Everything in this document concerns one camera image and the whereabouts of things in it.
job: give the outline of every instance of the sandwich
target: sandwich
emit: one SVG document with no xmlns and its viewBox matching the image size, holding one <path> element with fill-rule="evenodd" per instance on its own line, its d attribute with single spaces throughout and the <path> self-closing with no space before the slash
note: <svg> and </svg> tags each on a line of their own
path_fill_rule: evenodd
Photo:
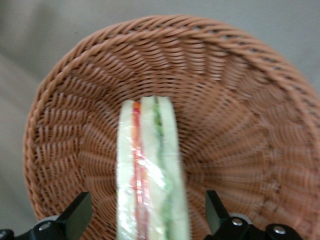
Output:
<svg viewBox="0 0 320 240">
<path fill-rule="evenodd" d="M 118 240 L 190 239 L 177 124 L 168 97 L 123 103 L 116 175 Z"/>
</svg>

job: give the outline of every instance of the plastic wrap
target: plastic wrap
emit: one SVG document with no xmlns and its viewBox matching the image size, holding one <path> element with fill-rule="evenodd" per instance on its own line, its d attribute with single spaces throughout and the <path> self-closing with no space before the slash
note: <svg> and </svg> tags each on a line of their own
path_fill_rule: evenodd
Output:
<svg viewBox="0 0 320 240">
<path fill-rule="evenodd" d="M 169 98 L 124 102 L 117 139 L 117 239 L 190 239 L 183 176 Z"/>
</svg>

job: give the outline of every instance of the tomato slice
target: tomato slice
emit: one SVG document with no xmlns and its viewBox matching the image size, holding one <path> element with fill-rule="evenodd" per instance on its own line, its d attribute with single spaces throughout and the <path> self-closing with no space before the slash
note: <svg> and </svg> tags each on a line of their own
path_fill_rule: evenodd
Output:
<svg viewBox="0 0 320 240">
<path fill-rule="evenodd" d="M 149 185 L 147 178 L 146 159 L 143 155 L 141 141 L 141 105 L 139 102 L 133 104 L 133 128 L 132 145 L 134 175 L 132 187 L 135 190 L 135 219 L 137 223 L 137 239 L 148 240 L 149 226 Z"/>
</svg>

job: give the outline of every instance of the woven basket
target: woven basket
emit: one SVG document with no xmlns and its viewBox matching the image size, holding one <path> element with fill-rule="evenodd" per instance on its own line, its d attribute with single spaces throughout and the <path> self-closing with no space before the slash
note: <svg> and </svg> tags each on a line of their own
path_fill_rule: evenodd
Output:
<svg viewBox="0 0 320 240">
<path fill-rule="evenodd" d="M 115 239 L 120 107 L 150 95 L 169 96 L 174 105 L 192 239 L 209 233 L 206 190 L 259 228 L 282 223 L 320 239 L 315 91 L 259 40 L 184 15 L 97 31 L 44 79 L 24 137 L 24 174 L 38 219 L 90 191 L 93 218 L 82 239 Z"/>
</svg>

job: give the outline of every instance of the table surface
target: table surface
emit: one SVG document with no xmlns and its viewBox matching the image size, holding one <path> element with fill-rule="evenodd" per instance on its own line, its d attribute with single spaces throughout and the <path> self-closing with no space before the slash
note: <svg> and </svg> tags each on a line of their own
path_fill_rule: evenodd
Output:
<svg viewBox="0 0 320 240">
<path fill-rule="evenodd" d="M 26 118 L 41 80 L 85 36 L 148 15 L 226 22 L 262 40 L 320 91 L 320 0 L 1 0 L 0 229 L 37 221 L 22 163 Z"/>
</svg>

